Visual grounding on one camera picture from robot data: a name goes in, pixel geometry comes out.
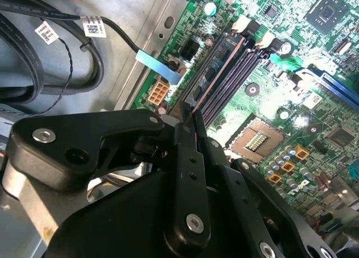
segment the metal screw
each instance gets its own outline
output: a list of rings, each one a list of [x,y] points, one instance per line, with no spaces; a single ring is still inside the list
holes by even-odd
[[[55,133],[46,128],[40,128],[33,132],[33,139],[40,143],[51,143],[56,139]]]
[[[154,123],[158,123],[157,119],[155,117],[150,117],[150,121],[154,122]]]
[[[330,253],[326,249],[320,248],[320,251],[325,256],[325,258],[332,258],[332,256],[330,255]]]
[[[275,258],[273,249],[265,242],[259,243],[259,248],[265,258]]]
[[[217,141],[212,140],[212,141],[211,141],[211,144],[212,144],[213,146],[215,146],[216,148],[219,147],[219,144],[218,144]]]
[[[189,214],[186,217],[186,223],[188,228],[196,233],[196,234],[202,234],[204,230],[204,225],[200,217],[198,217],[196,214]]]
[[[249,165],[248,165],[247,163],[242,162],[241,165],[243,166],[243,168],[244,168],[245,170],[248,170],[248,169],[249,169]]]

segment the integrated circuit chip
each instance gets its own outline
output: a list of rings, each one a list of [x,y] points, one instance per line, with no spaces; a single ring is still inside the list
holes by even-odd
[[[331,142],[343,148],[350,144],[355,139],[355,136],[343,128],[336,127],[332,132],[330,132],[328,138],[331,140]]]
[[[264,13],[270,18],[274,18],[275,15],[277,14],[277,9],[273,6],[269,6],[267,7]]]
[[[343,0],[318,0],[305,19],[321,34],[326,35],[348,11],[349,6]]]

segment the thin black wire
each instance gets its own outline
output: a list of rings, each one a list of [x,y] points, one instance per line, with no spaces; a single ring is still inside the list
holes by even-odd
[[[63,86],[60,95],[58,96],[57,100],[52,104],[51,107],[49,107],[48,109],[46,109],[45,111],[39,112],[39,113],[35,113],[35,114],[27,114],[27,113],[23,113],[23,112],[17,112],[17,111],[13,111],[13,110],[8,110],[8,109],[3,109],[0,108],[0,112],[6,112],[6,113],[12,113],[12,114],[16,114],[16,115],[20,115],[20,116],[31,116],[31,117],[37,117],[37,116],[42,116],[48,112],[50,112],[54,107],[56,107],[56,105],[61,101],[61,99],[63,98],[63,95],[65,94],[66,88],[68,87],[68,85],[70,84],[70,81],[72,79],[72,74],[73,74],[73,61],[72,61],[72,54],[70,52],[70,48],[68,47],[68,45],[66,44],[66,42],[59,38],[59,40],[61,41],[61,43],[65,46],[66,51],[68,53],[68,58],[70,60],[70,74],[68,76],[68,79],[65,83],[65,85]]]

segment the expansion slot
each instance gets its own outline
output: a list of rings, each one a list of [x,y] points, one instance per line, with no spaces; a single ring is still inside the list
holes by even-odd
[[[357,94],[352,93],[339,81],[333,78],[325,71],[314,68],[302,68],[296,71],[296,74],[301,77],[310,76],[315,82],[325,87],[328,91],[337,96],[341,101],[350,105],[355,110],[359,110],[359,97]]]
[[[204,101],[201,111],[204,122],[208,127],[222,111],[238,89],[243,85],[253,70],[264,60],[269,53],[258,48],[247,48],[239,57],[234,67],[220,81],[218,87]]]

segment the black ram slot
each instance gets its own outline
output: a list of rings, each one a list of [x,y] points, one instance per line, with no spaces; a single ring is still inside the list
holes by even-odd
[[[217,115],[233,98],[234,94],[251,75],[253,70],[263,59],[268,58],[268,53],[257,48],[246,50],[243,55],[240,56],[235,66],[221,81],[213,94],[209,96],[201,110],[206,127],[215,120]]]

